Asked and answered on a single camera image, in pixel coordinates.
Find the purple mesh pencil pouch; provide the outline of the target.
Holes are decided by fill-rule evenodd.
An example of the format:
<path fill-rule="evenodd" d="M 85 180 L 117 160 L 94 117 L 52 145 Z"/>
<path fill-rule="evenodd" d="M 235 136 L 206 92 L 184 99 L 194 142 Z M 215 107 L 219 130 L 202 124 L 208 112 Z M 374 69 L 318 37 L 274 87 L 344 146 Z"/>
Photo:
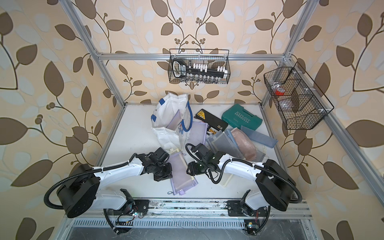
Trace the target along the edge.
<path fill-rule="evenodd" d="M 197 146 L 198 144 L 205 145 L 207 137 L 208 124 L 205 122 L 193 121 L 192 128 L 189 131 L 187 143 Z"/>

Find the small purple mesh pouch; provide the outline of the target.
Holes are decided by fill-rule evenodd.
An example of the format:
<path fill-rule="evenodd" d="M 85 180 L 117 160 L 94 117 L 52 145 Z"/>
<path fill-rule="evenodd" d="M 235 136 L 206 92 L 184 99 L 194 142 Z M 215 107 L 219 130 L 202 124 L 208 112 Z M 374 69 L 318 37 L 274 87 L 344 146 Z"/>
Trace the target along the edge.
<path fill-rule="evenodd" d="M 172 166 L 171 185 L 173 195 L 185 195 L 188 190 L 198 185 L 197 180 L 187 174 L 188 165 L 181 152 L 170 155 L 169 161 Z"/>

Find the white canvas tote bag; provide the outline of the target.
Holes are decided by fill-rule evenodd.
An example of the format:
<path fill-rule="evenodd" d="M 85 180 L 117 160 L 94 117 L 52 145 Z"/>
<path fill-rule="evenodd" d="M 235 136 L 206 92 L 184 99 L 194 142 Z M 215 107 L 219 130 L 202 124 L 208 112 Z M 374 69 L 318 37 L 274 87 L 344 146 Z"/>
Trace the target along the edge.
<path fill-rule="evenodd" d="M 193 125 L 189 95 L 167 94 L 159 100 L 151 115 L 152 131 L 161 147 L 182 150 Z"/>

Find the cream mesh pencil pouch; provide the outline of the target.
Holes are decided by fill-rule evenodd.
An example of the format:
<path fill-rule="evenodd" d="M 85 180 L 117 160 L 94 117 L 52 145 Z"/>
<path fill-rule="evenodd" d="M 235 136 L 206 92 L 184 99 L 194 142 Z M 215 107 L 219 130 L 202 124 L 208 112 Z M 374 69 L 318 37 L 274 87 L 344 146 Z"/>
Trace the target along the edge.
<path fill-rule="evenodd" d="M 222 178 L 221 178 L 221 181 L 219 182 L 219 184 L 223 188 L 226 188 L 232 178 L 233 178 L 233 174 L 226 174 L 226 173 L 224 173 Z"/>

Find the purple mesh pouch cream trim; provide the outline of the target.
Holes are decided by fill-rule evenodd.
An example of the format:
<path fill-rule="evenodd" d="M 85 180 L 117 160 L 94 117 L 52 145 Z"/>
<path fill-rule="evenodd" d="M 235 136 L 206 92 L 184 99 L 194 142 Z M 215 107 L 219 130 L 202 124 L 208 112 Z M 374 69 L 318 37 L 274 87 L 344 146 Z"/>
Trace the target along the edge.
<path fill-rule="evenodd" d="M 183 120 L 183 117 L 181 115 L 180 110 L 178 110 L 166 128 L 169 130 L 175 131 L 182 120 Z"/>

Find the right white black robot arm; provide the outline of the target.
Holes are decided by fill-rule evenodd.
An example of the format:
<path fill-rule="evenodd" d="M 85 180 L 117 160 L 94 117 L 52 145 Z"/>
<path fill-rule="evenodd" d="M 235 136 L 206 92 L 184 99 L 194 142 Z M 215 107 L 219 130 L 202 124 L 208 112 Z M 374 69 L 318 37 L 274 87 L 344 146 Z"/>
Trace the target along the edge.
<path fill-rule="evenodd" d="M 185 149 L 194 159 L 187 168 L 190 176 L 206 174 L 217 185 L 224 174 L 232 174 L 256 183 L 257 190 L 247 190 L 237 208 L 240 214 L 255 219 L 259 209 L 267 209 L 262 223 L 254 221 L 247 225 L 245 232 L 249 236 L 256 236 L 265 227 L 272 208 L 285 212 L 289 204 L 299 204 L 303 200 L 296 182 L 274 160 L 250 162 L 220 151 L 213 153 L 203 144 L 195 146 L 187 143 Z"/>

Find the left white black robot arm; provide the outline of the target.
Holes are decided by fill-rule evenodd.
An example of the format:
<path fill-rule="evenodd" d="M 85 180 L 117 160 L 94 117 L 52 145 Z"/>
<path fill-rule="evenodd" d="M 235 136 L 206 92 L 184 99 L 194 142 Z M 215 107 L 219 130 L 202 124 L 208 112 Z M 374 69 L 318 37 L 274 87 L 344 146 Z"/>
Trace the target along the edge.
<path fill-rule="evenodd" d="M 107 190 L 106 187 L 120 180 L 152 174 L 154 181 L 172 178 L 170 155 L 158 148 L 148 154 L 133 154 L 129 160 L 105 167 L 80 165 L 67 178 L 50 187 L 44 195 L 47 207 L 64 210 L 68 218 L 76 218 L 88 210 L 103 210 L 105 219 L 117 234 L 128 232 L 124 227 L 130 221 L 114 222 L 108 216 L 112 211 L 118 217 L 142 218 L 148 212 L 148 200 L 134 200 L 126 189 Z"/>

